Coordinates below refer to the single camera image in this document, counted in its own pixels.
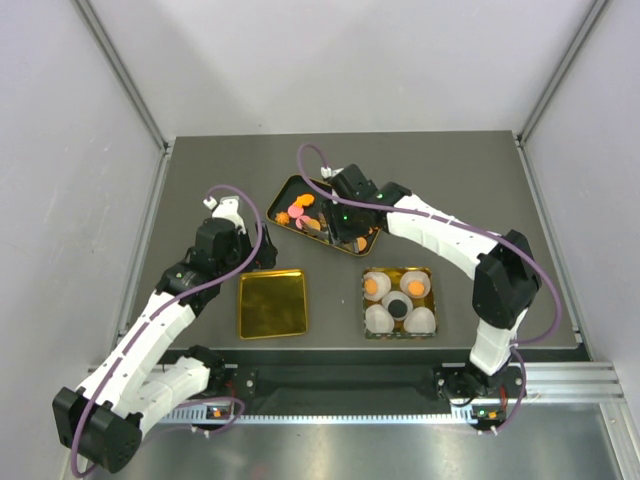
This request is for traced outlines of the gold cookie tin box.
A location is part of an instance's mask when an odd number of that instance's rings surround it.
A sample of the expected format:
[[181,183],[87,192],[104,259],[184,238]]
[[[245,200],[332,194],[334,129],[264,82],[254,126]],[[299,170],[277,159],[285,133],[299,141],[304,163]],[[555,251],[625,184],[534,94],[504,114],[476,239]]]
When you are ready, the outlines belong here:
[[363,330],[368,339],[407,340],[437,333],[432,273],[423,267],[369,268],[362,275]]

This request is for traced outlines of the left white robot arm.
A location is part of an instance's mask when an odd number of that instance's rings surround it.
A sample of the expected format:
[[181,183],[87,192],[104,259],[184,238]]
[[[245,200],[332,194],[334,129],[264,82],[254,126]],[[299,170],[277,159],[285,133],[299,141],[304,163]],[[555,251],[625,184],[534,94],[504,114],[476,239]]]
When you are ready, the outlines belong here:
[[95,468],[121,471],[148,432],[191,397],[216,396],[226,387],[222,361],[193,347],[168,372],[149,375],[175,339],[235,276],[274,266],[277,250],[268,229],[255,222],[251,237],[240,214],[242,192],[203,201],[210,215],[185,256],[167,268],[133,326],[109,356],[76,388],[63,387],[52,401],[60,443],[71,452],[72,475]]

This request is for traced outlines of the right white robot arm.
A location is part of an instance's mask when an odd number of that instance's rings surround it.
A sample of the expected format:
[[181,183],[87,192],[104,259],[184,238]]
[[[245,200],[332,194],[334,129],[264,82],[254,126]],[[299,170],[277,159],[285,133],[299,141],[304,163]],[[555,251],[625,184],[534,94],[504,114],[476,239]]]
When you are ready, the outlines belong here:
[[517,248],[512,251],[499,243],[499,235],[467,230],[403,186],[377,187],[354,164],[337,170],[323,166],[321,175],[332,195],[349,202],[323,205],[332,241],[349,242],[357,233],[380,228],[449,261],[473,281],[479,324],[458,387],[477,397],[492,394],[503,383],[511,343],[540,289],[540,275],[519,255],[531,254],[527,238],[509,231],[503,239]]

